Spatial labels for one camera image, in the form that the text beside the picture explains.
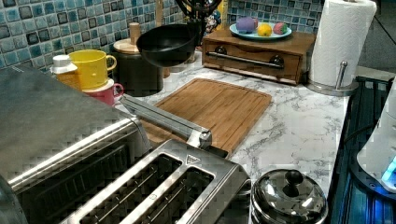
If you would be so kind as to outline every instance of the wooden box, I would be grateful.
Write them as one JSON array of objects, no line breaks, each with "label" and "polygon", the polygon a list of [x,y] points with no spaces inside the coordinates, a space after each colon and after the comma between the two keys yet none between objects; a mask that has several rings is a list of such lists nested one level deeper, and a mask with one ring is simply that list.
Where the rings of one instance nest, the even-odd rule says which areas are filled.
[{"label": "wooden box", "polygon": [[203,39],[203,66],[297,85],[309,68],[315,35],[293,32],[277,40],[257,41],[218,30]]}]

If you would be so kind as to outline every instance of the toaster slot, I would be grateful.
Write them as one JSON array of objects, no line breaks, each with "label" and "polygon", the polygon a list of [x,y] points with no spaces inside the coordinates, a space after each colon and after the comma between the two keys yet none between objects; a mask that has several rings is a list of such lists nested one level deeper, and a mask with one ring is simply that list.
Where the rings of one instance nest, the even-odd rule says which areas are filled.
[{"label": "toaster slot", "polygon": [[148,214],[145,215],[139,223],[177,223],[212,180],[212,175],[208,175],[196,168],[188,169],[187,172],[165,192],[158,202],[148,210]]},{"label": "toaster slot", "polygon": [[179,166],[180,161],[161,155],[115,193],[102,201],[80,223],[120,223]]},{"label": "toaster slot", "polygon": [[69,216],[134,162],[130,149],[113,144],[18,195],[30,224],[55,224]]}]

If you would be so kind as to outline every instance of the lemon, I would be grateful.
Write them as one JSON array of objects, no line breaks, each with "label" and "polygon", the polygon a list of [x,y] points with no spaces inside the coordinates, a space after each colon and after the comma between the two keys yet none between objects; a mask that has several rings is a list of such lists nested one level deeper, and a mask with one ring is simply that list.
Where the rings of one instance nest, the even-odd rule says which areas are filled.
[{"label": "lemon", "polygon": [[268,23],[264,23],[257,28],[257,35],[259,36],[270,36],[272,28]]}]

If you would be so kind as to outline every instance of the black pan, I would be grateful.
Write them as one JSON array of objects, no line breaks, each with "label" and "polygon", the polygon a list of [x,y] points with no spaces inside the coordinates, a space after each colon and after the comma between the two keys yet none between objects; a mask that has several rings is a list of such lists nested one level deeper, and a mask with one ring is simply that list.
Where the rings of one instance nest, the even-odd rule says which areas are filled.
[{"label": "black pan", "polygon": [[197,34],[187,24],[170,24],[151,29],[136,42],[140,54],[158,67],[186,62],[195,51]]}]

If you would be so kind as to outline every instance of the yellow mug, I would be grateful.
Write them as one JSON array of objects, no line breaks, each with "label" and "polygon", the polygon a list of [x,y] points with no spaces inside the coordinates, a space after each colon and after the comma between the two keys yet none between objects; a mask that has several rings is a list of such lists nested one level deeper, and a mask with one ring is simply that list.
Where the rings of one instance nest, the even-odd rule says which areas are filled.
[{"label": "yellow mug", "polygon": [[[69,54],[73,64],[77,66],[79,85],[83,90],[102,87],[107,84],[108,71],[117,66],[117,60],[112,55],[97,49],[83,49]],[[107,59],[112,65],[107,67]]]}]

